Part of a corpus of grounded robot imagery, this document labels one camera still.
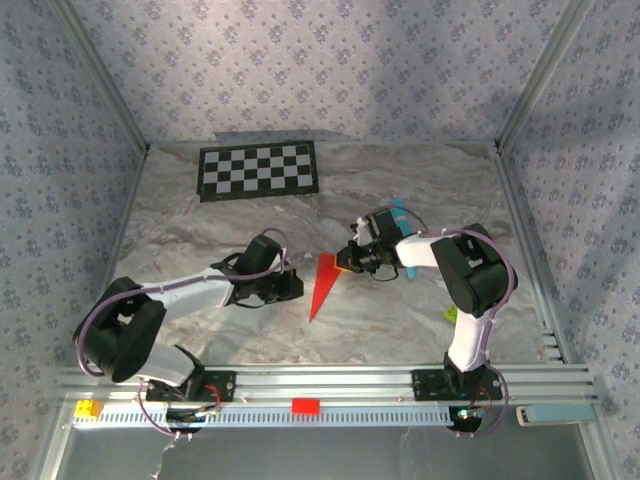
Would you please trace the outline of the red cloth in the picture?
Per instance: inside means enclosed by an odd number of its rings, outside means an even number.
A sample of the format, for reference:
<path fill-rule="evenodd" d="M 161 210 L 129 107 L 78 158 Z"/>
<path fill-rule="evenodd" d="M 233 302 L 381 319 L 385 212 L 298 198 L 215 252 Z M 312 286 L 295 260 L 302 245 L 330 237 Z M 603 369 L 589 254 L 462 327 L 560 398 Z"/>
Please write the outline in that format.
<path fill-rule="evenodd" d="M 336 256 L 334 254 L 319 254 L 309 322 L 315 319 L 341 273 L 342 270 L 336 266 Z"/>

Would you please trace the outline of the teal pen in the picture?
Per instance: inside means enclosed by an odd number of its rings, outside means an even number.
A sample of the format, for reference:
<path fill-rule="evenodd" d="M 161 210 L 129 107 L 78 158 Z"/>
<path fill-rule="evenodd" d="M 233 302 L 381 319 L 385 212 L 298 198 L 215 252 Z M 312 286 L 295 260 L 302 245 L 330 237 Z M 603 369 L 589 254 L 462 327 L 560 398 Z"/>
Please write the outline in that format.
<path fill-rule="evenodd" d="M 395 198 L 391 201 L 391 204 L 393 205 L 391 213 L 396 225 L 404 236 L 408 236 L 410 234 L 410 228 L 407 218 L 407 212 L 404 210 L 404 201 L 402 199 Z"/>

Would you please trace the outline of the black white checkerboard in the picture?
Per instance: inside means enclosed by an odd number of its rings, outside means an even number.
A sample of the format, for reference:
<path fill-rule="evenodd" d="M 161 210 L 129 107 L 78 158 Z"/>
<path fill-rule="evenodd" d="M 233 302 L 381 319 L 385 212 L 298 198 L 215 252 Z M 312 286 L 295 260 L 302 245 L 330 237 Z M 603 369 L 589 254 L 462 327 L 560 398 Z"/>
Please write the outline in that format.
<path fill-rule="evenodd" d="M 312 140 L 208 147 L 199 152 L 196 193 L 201 202 L 318 192 Z"/>

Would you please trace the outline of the black controller board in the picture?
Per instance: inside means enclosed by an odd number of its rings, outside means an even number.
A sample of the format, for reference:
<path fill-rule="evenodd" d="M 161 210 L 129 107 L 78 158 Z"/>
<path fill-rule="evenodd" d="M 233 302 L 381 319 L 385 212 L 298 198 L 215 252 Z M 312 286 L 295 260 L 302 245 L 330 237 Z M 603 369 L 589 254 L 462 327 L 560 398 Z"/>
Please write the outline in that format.
<path fill-rule="evenodd" d="M 195 434 L 202 429 L 205 414 L 201 409 L 168 408 L 165 422 L 172 434 Z"/>
<path fill-rule="evenodd" d="M 448 429 L 456 434 L 474 434 L 481 426 L 484 410 L 480 407 L 450 407 L 452 424 Z"/>

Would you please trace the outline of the light blue flat device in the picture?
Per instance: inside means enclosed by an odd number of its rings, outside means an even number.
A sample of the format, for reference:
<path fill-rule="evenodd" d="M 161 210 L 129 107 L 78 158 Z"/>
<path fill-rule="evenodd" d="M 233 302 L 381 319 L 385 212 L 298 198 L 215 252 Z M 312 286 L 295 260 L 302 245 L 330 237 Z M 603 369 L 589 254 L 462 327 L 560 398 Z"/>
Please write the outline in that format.
<path fill-rule="evenodd" d="M 532 404 L 515 409 L 520 426 L 552 426 L 594 422 L 596 412 L 590 404 Z"/>

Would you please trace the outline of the aluminium mounting rail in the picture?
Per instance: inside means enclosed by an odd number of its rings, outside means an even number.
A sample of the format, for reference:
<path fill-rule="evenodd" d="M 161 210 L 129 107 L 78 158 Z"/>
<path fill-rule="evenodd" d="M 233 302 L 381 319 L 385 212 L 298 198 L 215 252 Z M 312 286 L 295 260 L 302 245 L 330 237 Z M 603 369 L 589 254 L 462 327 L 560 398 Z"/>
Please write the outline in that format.
<path fill-rule="evenodd" d="M 285 406 L 297 398 L 317 399 L 323 406 L 389 406 L 414 402 L 410 365 L 246 365 L 231 366 L 236 373 L 232 407 Z M 501 398 L 471 393 L 472 400 L 494 408 L 510 405 L 587 403 L 598 401 L 588 368 L 579 364 L 506 364 L 498 368 L 507 386 Z M 65 368 L 59 374 L 54 398 L 96 399 L 107 403 L 134 400 L 139 381 L 111 384 Z"/>

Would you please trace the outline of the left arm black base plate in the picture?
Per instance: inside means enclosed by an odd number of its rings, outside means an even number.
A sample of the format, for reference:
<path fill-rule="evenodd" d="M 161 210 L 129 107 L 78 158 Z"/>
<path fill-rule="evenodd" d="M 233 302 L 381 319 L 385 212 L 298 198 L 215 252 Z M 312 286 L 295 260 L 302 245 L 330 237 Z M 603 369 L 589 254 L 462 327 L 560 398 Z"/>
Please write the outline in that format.
<path fill-rule="evenodd" d="M 203 370 L 179 386 L 151 380 L 146 399 L 155 402 L 231 402 L 236 388 L 235 371 Z"/>

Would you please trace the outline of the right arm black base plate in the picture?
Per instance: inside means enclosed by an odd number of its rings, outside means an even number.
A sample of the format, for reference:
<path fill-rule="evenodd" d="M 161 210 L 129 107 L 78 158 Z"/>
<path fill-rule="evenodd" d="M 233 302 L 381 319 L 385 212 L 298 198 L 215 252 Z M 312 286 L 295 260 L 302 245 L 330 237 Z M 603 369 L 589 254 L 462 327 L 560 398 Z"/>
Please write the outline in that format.
<path fill-rule="evenodd" d="M 411 386 L 416 401 L 503 399 L 498 375 L 485 367 L 461 374 L 452 367 L 412 370 Z"/>

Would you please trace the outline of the aluminium table side rail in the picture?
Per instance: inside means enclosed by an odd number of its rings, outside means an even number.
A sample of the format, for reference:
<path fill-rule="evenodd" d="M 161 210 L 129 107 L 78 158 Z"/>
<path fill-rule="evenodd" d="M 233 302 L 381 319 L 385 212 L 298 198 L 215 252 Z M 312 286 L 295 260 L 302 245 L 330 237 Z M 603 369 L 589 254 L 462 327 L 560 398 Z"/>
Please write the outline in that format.
<path fill-rule="evenodd" d="M 526 275 L 531 284 L 537 318 L 545 338 L 545 356 L 550 363 L 574 363 L 571 346 L 563 332 L 562 318 L 556 308 L 551 271 L 546 258 L 540 256 L 544 248 L 524 187 L 516 168 L 500 151 L 498 143 L 493 147 L 497 174 L 505 194 Z"/>
<path fill-rule="evenodd" d="M 101 297 L 106 291 L 106 289 L 108 288 L 110 281 L 113 279 L 113 275 L 118 263 L 118 258 L 119 258 L 124 237 L 126 234 L 127 225 L 128 225 L 131 211 L 136 198 L 137 189 L 140 184 L 142 173 L 149 155 L 149 150 L 150 150 L 150 145 L 147 144 L 143 149 L 142 154 L 140 155 L 138 165 L 134 172 L 130 189 L 126 196 L 123 213 L 120 217 L 119 227 L 115 236 L 115 240 L 110 250 L 109 260 L 107 262 L 106 274 L 103 278 L 103 281 L 101 283 L 101 286 L 99 288 L 99 292 L 97 295 L 97 303 L 90 308 L 88 315 L 79 325 L 79 333 L 78 333 L 77 340 L 75 341 L 76 361 L 81 371 L 89 377 L 98 378 L 103 376 L 103 373 L 100 372 L 99 370 L 92 370 L 89 365 L 89 362 L 86 359 L 85 342 L 86 342 L 87 332 L 89 327 L 96 320 L 96 317 L 98 315 L 98 307 L 102 303 Z"/>

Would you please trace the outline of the aluminium frame post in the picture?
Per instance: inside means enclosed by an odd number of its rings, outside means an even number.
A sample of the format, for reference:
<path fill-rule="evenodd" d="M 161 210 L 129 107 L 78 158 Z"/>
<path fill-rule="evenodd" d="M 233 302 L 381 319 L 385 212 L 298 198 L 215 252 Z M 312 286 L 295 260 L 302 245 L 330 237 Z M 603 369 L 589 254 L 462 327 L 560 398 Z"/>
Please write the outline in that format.
<path fill-rule="evenodd" d="M 72 3 L 70 0 L 47 0 L 47 2 L 61 22 L 70 43 L 127 140 L 137 151 L 146 153 L 148 144 Z"/>
<path fill-rule="evenodd" d="M 567 0 L 524 87 L 497 136 L 499 154 L 507 155 L 529 120 L 552 75 L 571 46 L 596 0 Z"/>

